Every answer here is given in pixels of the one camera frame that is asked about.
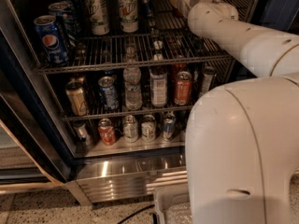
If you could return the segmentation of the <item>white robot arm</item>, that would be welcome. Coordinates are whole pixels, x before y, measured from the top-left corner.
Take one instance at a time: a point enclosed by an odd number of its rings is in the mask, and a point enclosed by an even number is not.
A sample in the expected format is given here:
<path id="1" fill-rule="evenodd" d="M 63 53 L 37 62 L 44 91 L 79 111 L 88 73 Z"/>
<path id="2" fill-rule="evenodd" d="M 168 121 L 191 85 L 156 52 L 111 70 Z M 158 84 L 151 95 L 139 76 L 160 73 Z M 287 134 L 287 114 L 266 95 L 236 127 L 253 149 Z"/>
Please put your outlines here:
<path id="1" fill-rule="evenodd" d="M 219 86 L 189 115 L 185 153 L 193 224 L 292 224 L 299 168 L 299 36 L 240 21 L 221 0 L 177 0 L 190 30 L 253 79 Z"/>

